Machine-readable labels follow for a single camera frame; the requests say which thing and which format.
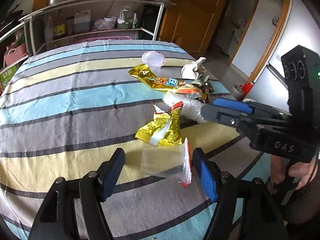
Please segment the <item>green box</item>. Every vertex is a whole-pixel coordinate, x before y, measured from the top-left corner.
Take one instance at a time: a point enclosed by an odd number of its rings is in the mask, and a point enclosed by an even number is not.
[[[9,81],[12,79],[13,75],[16,73],[18,67],[19,65],[16,64],[0,74],[0,79],[4,87],[8,85]]]

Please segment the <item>yellow stripe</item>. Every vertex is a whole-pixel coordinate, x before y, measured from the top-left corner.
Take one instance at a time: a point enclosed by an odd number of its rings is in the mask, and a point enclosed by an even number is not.
[[[212,122],[181,129],[181,134],[183,138],[188,137],[192,152],[201,147],[206,153],[239,135],[234,128]],[[126,153],[118,184],[147,177],[140,171],[141,152],[143,148],[153,146],[134,140],[46,156],[0,158],[0,182],[17,190],[47,192],[59,176],[66,180],[78,179],[89,171],[97,170],[102,162],[110,159],[117,147]]]
[[[184,66],[189,64],[189,59],[168,58],[165,61],[166,66]],[[21,78],[17,82],[6,87],[3,94],[12,93],[23,87],[30,86],[39,82],[43,82],[52,78],[69,75],[72,73],[83,72],[87,70],[110,69],[118,67],[130,67],[141,64],[141,58],[117,58],[117,59],[100,59],[86,62],[78,62],[67,66],[57,67],[35,74],[31,77]]]

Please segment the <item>door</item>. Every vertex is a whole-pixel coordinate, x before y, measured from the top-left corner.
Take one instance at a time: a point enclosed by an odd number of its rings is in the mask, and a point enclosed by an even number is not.
[[[171,0],[161,26],[159,40],[174,42],[193,57],[204,54],[226,0]]]

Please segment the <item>baseboard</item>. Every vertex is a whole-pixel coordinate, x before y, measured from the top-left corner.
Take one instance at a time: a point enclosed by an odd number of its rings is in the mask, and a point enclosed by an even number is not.
[[[233,65],[232,63],[230,64],[230,67],[236,71],[240,76],[242,76],[245,80],[248,80],[248,76],[246,74],[244,74],[240,69],[238,69],[237,66]]]

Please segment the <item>food wrapper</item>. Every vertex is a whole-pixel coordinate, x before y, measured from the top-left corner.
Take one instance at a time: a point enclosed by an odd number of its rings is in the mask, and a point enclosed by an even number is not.
[[[179,116],[183,103],[178,102],[167,113],[155,106],[153,121],[141,127],[136,138],[156,147],[165,147],[182,144],[180,133]]]
[[[201,89],[186,81],[175,78],[157,77],[151,72],[147,64],[140,64],[133,67],[129,70],[129,74],[154,90],[164,93],[173,91],[175,93],[185,94],[190,98],[200,98],[202,96]]]

